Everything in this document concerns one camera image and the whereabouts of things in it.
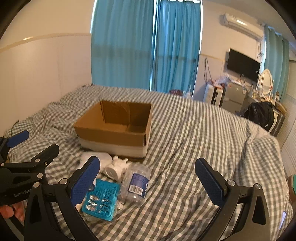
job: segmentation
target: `human hand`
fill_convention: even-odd
[[[24,204],[22,202],[15,203],[12,207],[7,205],[1,206],[0,213],[5,219],[11,218],[13,215],[21,222],[25,219]]]

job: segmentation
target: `black flat screen tv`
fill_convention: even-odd
[[[260,63],[240,52],[230,49],[227,69],[257,82]]]

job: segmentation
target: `blue curtain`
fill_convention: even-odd
[[[153,0],[98,0],[92,26],[92,82],[149,89]]]
[[[193,92],[200,49],[200,3],[158,0],[152,90]]]
[[[286,95],[289,74],[289,42],[265,26],[266,60],[264,69],[269,69],[274,80],[273,94],[279,92],[280,100]]]

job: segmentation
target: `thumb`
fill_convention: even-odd
[[[14,211],[12,207],[4,205],[0,207],[0,213],[2,214],[3,218],[7,219],[13,216]]]

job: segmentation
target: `gingham fabric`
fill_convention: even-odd
[[[55,143],[60,152],[46,168],[47,178],[50,184],[69,178],[83,152],[73,123],[102,99],[152,103],[151,137],[143,162],[152,176],[141,207],[125,205],[111,222],[86,221],[99,240],[196,240],[217,211],[195,174],[194,163],[199,157],[226,180],[262,185],[271,240],[290,222],[292,207],[277,140],[260,126],[219,107],[172,94],[82,87],[14,126],[13,134],[28,130],[30,138],[10,151],[10,160],[29,161]],[[63,232],[72,237],[57,204],[54,208]],[[283,211],[287,216],[279,230]],[[223,237],[230,234],[238,213],[239,209]]]

